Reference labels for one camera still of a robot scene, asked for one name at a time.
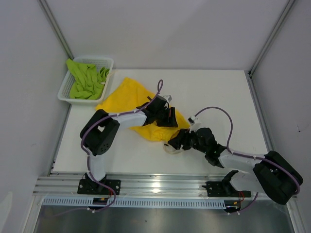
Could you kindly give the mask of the yellow fabric shorts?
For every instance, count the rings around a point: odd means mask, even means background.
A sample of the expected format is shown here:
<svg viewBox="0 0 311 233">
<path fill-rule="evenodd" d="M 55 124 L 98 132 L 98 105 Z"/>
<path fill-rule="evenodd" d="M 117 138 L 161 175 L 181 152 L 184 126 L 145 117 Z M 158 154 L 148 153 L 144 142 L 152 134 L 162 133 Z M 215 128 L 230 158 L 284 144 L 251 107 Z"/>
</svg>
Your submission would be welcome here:
<svg viewBox="0 0 311 233">
<path fill-rule="evenodd" d="M 108 113 L 122 113 L 133 110 L 142 104 L 149 102 L 156 96 L 143 85 L 131 78 L 124 78 L 120 86 L 101 104 L 96 106 L 96 111 L 103 109 Z M 177 128 L 160 127 L 154 123 L 148 126 L 131 127 L 141 137 L 150 141 L 168 142 L 173 136 L 176 136 L 180 129 L 189 128 L 189 124 L 184 117 L 176 111 Z"/>
</svg>

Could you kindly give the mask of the green fabric shorts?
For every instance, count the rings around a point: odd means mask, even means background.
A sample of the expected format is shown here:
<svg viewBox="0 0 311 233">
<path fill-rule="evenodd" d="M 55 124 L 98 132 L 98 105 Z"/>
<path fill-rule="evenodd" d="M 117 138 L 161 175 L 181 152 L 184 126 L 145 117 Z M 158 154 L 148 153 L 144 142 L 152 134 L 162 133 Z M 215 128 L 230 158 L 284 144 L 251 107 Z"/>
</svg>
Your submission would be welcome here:
<svg viewBox="0 0 311 233">
<path fill-rule="evenodd" d="M 97 71 L 95 64 L 78 63 L 71 59 L 66 61 L 74 83 L 69 92 L 70 99 L 98 100 L 104 90 L 110 69 L 102 67 Z"/>
</svg>

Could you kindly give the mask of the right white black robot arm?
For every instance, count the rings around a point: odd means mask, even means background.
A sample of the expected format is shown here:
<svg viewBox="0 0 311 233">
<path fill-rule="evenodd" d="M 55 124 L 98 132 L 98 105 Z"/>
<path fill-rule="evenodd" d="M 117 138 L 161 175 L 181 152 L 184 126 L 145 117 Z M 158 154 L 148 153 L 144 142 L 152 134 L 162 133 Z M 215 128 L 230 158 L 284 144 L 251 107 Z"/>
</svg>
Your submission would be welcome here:
<svg viewBox="0 0 311 233">
<path fill-rule="evenodd" d="M 222 191 L 228 196 L 238 191 L 263 193 L 285 205 L 303 183 L 302 176 L 278 152 L 250 155 L 230 151 L 217 143 L 210 128 L 181 129 L 168 145 L 175 150 L 197 150 L 212 166 L 229 168 L 222 180 Z"/>
</svg>

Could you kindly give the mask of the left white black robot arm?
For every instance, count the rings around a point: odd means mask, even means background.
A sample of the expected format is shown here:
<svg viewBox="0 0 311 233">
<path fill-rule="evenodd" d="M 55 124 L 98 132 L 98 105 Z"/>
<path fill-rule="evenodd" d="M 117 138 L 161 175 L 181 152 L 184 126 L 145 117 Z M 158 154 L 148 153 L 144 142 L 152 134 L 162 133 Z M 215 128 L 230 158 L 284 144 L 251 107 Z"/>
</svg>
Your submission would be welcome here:
<svg viewBox="0 0 311 233">
<path fill-rule="evenodd" d="M 78 194 L 109 194 L 105 186 L 112 187 L 107 180 L 103 154 L 113 144 L 118 130 L 155 124 L 160 127 L 177 128 L 176 111 L 169 99 L 156 96 L 137 108 L 122 112 L 108 113 L 103 109 L 95 112 L 80 132 L 81 148 L 87 155 L 85 177 L 79 181 Z"/>
</svg>

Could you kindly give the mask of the white plastic mesh basket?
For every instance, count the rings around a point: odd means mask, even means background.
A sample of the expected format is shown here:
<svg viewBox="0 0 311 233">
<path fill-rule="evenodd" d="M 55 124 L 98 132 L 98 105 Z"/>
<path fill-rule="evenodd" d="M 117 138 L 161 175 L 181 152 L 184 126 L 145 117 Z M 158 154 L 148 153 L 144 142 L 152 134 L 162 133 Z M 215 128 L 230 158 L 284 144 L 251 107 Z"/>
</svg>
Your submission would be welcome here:
<svg viewBox="0 0 311 233">
<path fill-rule="evenodd" d="M 70 104 L 96 105 L 104 100 L 114 60 L 102 56 L 82 56 L 66 60 L 68 71 L 58 91 L 58 99 Z"/>
</svg>

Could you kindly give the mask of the aluminium mounting rail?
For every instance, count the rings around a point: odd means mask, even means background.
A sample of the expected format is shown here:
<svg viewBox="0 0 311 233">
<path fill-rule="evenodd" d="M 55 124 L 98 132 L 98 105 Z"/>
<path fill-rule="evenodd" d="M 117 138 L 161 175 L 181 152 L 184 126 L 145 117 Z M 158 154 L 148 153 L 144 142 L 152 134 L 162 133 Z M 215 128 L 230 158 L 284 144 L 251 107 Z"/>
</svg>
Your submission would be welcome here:
<svg viewBox="0 0 311 233">
<path fill-rule="evenodd" d="M 119 197 L 200 199 L 207 196 L 202 187 L 207 181 L 220 181 L 216 175 L 167 175 L 167 174 L 107 174 L 108 179 L 120 180 Z M 82 174 L 53 173 L 37 178 L 34 196 L 77 196 Z"/>
</svg>

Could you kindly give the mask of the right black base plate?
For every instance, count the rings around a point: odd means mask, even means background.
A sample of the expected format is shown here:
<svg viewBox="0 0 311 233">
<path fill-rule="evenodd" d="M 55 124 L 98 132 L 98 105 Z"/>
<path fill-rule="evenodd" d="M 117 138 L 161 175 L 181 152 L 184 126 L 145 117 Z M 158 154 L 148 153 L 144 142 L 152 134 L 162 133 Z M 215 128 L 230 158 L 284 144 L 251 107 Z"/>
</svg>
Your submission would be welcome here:
<svg viewBox="0 0 311 233">
<path fill-rule="evenodd" d="M 209 181 L 202 186 L 207 191 L 208 197 L 221 197 L 221 198 L 238 198 L 245 197 L 250 198 L 250 191 L 237 191 L 232 187 L 223 187 L 222 182 Z"/>
</svg>

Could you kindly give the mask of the right aluminium corner post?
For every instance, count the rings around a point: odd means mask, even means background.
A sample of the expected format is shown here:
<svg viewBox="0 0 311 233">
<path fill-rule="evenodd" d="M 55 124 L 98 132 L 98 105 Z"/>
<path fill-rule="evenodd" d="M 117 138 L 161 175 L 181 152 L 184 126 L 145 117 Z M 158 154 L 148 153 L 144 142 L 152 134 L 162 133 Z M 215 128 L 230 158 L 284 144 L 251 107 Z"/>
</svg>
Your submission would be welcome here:
<svg viewBox="0 0 311 233">
<path fill-rule="evenodd" d="M 283 7 L 280 15 L 278 16 L 272 30 L 270 31 L 266 41 L 264 42 L 262 48 L 260 49 L 259 54 L 257 55 L 255 61 L 253 62 L 250 70 L 248 71 L 248 75 L 250 78 L 255 74 L 256 70 L 262 63 L 263 59 L 267 55 L 270 47 L 273 45 L 274 41 L 276 40 L 278 34 L 280 33 L 282 27 L 284 26 L 287 18 L 289 17 L 292 9 L 296 4 L 296 0 L 287 0 L 285 6 Z"/>
</svg>

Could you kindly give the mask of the aluminium corner post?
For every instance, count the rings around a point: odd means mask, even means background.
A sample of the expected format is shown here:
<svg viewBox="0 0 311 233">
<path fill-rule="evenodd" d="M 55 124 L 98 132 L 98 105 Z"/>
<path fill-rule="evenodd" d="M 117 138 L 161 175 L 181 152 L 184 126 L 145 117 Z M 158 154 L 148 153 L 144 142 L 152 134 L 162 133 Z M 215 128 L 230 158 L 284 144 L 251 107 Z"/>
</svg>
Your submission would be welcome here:
<svg viewBox="0 0 311 233">
<path fill-rule="evenodd" d="M 53 33 L 55 34 L 56 38 L 58 39 L 63 51 L 65 52 L 66 56 L 70 59 L 74 59 L 73 53 L 70 49 L 70 46 L 46 0 L 38 0 L 37 1 L 44 16 L 46 17 Z"/>
<path fill-rule="evenodd" d="M 270 47 L 273 45 L 274 41 L 276 40 L 278 34 L 280 33 L 282 27 L 284 26 L 287 18 L 289 17 L 292 9 L 296 4 L 296 0 L 287 0 L 285 6 L 283 7 L 280 15 L 278 16 L 272 30 L 270 31 L 266 41 L 264 42 L 262 48 L 260 49 L 259 54 L 257 55 L 255 61 L 253 62 L 250 70 L 248 71 L 248 75 L 250 78 L 255 74 L 256 70 L 262 63 L 263 59 L 267 55 Z"/>
</svg>

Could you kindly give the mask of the left aluminium corner post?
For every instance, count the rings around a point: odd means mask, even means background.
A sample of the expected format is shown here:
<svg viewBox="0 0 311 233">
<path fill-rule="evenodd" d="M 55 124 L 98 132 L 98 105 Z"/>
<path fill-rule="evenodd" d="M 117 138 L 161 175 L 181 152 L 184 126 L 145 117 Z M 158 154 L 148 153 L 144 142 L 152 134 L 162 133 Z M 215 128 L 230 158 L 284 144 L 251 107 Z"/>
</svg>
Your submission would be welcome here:
<svg viewBox="0 0 311 233">
<path fill-rule="evenodd" d="M 44 16 L 46 17 L 53 33 L 55 34 L 56 38 L 58 39 L 63 51 L 65 52 L 66 56 L 70 59 L 74 59 L 73 53 L 70 49 L 70 46 L 46 0 L 38 0 L 37 1 Z"/>
</svg>

